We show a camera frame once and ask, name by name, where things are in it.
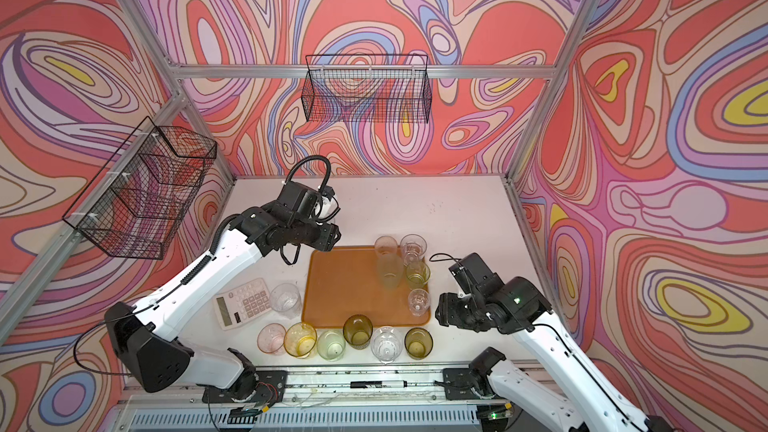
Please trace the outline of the small clear glass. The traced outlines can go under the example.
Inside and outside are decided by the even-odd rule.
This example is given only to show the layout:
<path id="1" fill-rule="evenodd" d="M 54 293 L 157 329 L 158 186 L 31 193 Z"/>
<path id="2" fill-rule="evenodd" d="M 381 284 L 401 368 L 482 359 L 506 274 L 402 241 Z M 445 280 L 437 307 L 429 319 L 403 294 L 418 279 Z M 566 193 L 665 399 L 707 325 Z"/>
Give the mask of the small clear glass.
<path id="1" fill-rule="evenodd" d="M 413 289 L 407 297 L 408 308 L 415 317 L 425 315 L 431 307 L 430 293 L 425 289 Z"/>

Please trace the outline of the light green ribbed glass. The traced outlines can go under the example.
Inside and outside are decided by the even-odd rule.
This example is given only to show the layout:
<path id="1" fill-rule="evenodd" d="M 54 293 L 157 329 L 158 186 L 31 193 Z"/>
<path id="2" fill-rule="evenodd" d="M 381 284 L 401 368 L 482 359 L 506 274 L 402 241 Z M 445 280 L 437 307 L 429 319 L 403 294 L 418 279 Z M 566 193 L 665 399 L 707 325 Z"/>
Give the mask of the light green ribbed glass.
<path id="1" fill-rule="evenodd" d="M 409 263 L 405 267 L 405 278 L 411 290 L 424 289 L 431 277 L 429 266 L 423 261 Z"/>

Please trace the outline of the clear ribbed glass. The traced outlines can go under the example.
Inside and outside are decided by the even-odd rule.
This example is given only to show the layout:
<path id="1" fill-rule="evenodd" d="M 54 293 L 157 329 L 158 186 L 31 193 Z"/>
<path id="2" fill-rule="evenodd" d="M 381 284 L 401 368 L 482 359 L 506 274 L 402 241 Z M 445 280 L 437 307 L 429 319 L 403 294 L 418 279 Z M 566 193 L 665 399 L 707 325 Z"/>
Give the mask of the clear ribbed glass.
<path id="1" fill-rule="evenodd" d="M 400 241 L 400 252 L 404 264 L 422 261 L 427 251 L 427 241 L 418 234 L 408 234 Z"/>

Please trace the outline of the frosted pink tumbler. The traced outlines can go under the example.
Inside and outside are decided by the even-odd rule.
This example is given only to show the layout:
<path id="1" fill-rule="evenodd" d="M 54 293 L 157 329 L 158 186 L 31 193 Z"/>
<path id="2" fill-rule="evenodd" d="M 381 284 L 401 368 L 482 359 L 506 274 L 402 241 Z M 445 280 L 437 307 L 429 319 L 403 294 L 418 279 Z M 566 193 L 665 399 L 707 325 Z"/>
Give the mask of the frosted pink tumbler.
<path id="1" fill-rule="evenodd" d="M 397 255 L 399 249 L 398 241 L 392 236 L 381 236 L 374 243 L 374 251 L 378 257 L 387 255 Z"/>

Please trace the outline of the clear stemmed glass front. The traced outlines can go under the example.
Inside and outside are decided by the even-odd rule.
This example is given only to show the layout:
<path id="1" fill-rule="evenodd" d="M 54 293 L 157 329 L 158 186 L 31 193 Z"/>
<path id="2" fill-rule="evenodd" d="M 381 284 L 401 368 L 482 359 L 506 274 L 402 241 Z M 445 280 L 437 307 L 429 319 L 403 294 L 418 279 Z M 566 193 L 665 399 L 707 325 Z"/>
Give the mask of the clear stemmed glass front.
<path id="1" fill-rule="evenodd" d="M 389 364 L 401 355 L 403 338 L 394 327 L 379 327 L 373 331 L 370 348 L 381 363 Z"/>

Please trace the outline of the frosted pale green tumbler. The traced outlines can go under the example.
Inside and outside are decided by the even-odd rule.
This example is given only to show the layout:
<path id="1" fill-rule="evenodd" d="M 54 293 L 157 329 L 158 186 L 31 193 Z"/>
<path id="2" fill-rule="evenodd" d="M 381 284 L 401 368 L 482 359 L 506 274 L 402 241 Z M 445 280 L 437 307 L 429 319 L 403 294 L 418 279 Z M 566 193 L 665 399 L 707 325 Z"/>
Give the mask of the frosted pale green tumbler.
<path id="1" fill-rule="evenodd" d="M 377 258 L 377 273 L 381 285 L 395 289 L 400 285 L 404 274 L 404 263 L 398 254 L 383 254 Z"/>

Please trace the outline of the dark olive glass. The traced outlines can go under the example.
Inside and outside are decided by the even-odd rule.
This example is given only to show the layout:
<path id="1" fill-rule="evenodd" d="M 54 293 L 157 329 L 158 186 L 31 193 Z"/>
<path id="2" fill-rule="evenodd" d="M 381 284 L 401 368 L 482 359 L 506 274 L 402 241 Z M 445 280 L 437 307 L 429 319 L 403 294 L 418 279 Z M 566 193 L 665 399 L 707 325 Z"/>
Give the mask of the dark olive glass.
<path id="1" fill-rule="evenodd" d="M 354 349 L 365 349 L 373 334 L 371 320 L 363 314 L 350 316 L 344 323 L 343 336 L 349 346 Z"/>

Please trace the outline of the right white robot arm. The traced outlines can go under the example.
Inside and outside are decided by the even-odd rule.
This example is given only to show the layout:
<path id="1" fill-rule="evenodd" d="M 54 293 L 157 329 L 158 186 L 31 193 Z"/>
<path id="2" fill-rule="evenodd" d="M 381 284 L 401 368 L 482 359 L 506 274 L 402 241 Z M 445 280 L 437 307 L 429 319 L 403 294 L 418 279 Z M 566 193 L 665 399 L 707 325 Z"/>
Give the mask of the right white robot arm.
<path id="1" fill-rule="evenodd" d="M 551 431 L 670 431 L 661 417 L 635 406 L 607 379 L 567 332 L 551 303 L 529 280 L 503 281 L 476 253 L 447 260 L 460 293 L 443 293 L 435 318 L 444 327 L 476 333 L 497 331 L 531 353 L 559 387 L 553 392 L 511 360 L 508 347 L 488 346 L 468 365 L 458 384 L 445 390 L 505 399 Z"/>

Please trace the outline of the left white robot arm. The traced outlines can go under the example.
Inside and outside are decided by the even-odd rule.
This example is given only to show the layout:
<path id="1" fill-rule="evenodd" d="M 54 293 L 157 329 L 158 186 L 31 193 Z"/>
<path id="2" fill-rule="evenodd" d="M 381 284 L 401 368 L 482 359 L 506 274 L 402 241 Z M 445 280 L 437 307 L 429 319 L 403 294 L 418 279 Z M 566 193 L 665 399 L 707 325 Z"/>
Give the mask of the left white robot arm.
<path id="1" fill-rule="evenodd" d="M 258 376 L 244 354 L 184 344 L 179 336 L 228 282 L 268 254 L 286 245 L 331 251 L 341 238 L 333 222 L 339 211 L 332 187 L 286 181 L 275 200 L 227 216 L 210 248 L 184 270 L 134 305 L 119 302 L 106 311 L 115 355 L 147 393 L 198 385 L 234 401 L 249 398 Z"/>

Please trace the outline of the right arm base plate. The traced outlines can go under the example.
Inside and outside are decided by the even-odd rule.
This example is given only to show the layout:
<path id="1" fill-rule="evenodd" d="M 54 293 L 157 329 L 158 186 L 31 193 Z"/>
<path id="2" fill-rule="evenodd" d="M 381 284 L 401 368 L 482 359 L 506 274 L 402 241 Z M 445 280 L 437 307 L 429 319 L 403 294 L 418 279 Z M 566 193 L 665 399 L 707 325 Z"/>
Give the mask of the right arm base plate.
<path id="1" fill-rule="evenodd" d="M 451 401 L 498 398 L 490 385 L 489 372 L 485 370 L 469 367 L 444 368 L 441 383 L 446 398 Z"/>

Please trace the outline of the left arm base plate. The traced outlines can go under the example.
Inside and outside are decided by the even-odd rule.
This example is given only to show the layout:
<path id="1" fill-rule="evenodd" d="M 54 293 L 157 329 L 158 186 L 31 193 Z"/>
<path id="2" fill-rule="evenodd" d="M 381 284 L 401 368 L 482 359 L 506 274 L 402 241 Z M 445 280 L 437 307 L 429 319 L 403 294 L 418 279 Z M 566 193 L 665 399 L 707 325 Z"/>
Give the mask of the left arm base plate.
<path id="1" fill-rule="evenodd" d="M 288 372 L 262 370 L 246 372 L 227 389 L 204 388 L 202 402 L 206 404 L 274 405 L 283 400 Z"/>

